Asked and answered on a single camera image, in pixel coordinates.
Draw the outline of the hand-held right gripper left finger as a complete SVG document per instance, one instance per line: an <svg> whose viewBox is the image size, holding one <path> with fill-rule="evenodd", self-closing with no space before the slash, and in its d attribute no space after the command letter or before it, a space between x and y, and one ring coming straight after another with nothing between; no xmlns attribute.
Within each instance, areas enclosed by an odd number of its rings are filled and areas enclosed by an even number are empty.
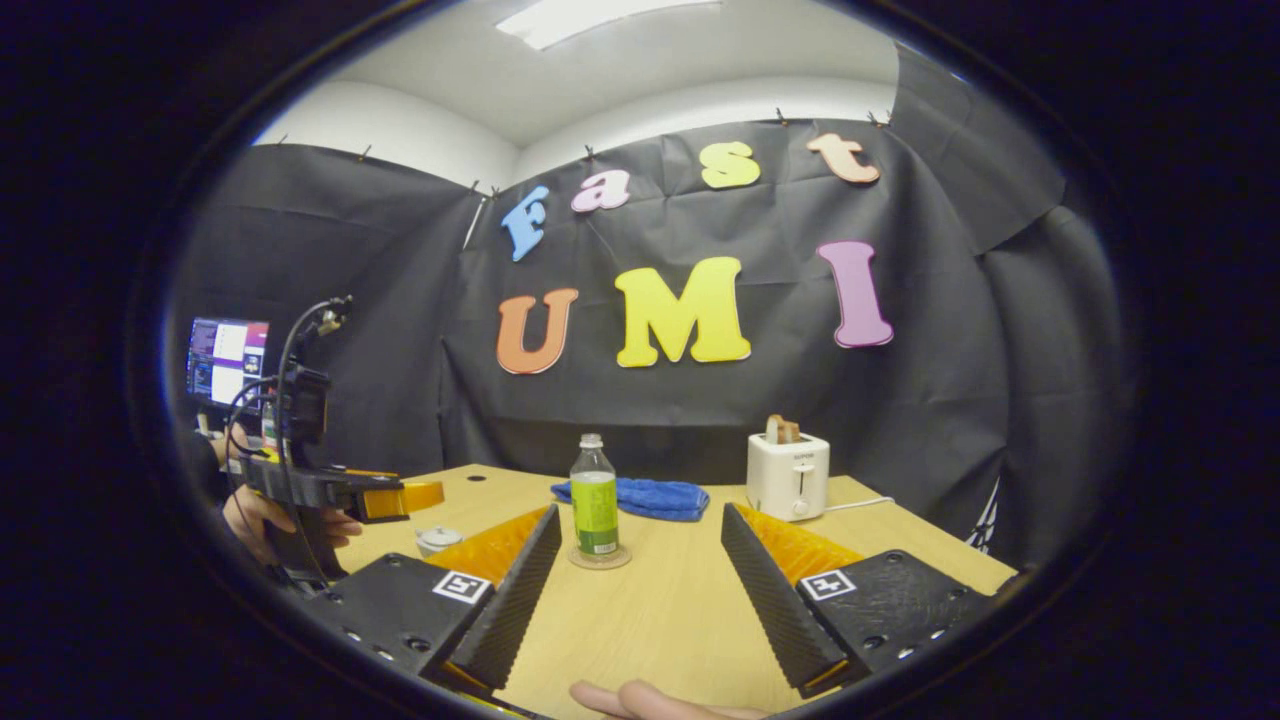
<svg viewBox="0 0 1280 720"><path fill-rule="evenodd" d="M383 665L490 696L506 688L561 541L552 503L428 560L385 553L305 605Z"/></svg>

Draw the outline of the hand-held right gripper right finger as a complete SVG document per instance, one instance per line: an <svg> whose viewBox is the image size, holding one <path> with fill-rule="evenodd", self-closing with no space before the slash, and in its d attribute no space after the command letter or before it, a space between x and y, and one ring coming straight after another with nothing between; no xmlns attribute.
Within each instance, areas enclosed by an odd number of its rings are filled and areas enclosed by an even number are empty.
<svg viewBox="0 0 1280 720"><path fill-rule="evenodd" d="M1004 588L997 559L893 503L787 523L728 502L721 543L804 698L914 664Z"/></svg>

